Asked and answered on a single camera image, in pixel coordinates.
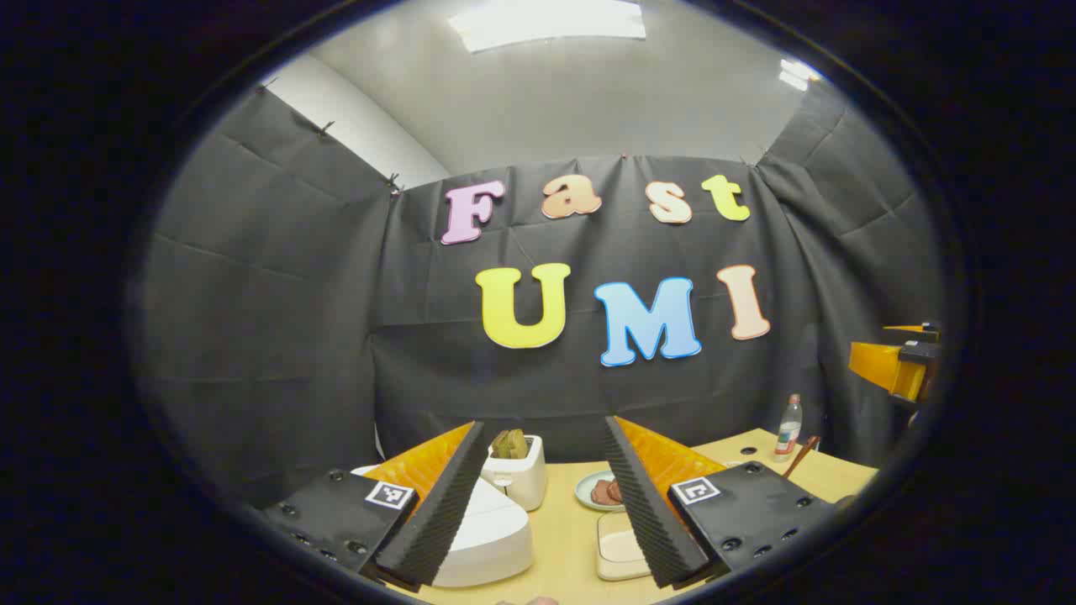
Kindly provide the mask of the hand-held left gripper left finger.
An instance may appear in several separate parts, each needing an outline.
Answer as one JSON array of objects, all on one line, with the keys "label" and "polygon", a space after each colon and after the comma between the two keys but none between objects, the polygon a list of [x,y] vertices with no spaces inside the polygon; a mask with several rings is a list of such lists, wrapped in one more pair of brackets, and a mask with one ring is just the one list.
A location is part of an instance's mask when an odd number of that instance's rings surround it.
[{"label": "hand-held left gripper left finger", "polygon": [[487,459],[471,421],[373,470],[323,472],[261,509],[277,532],[351,573],[399,588],[429,586],[461,529]]}]

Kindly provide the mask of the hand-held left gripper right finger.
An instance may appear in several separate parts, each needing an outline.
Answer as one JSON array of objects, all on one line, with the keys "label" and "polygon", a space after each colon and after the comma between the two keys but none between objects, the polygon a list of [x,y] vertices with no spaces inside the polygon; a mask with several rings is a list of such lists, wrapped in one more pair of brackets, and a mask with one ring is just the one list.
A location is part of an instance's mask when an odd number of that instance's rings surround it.
[{"label": "hand-held left gripper right finger", "polygon": [[726,466],[626,418],[604,424],[604,455],[661,588],[758,566],[836,513],[760,462]]}]

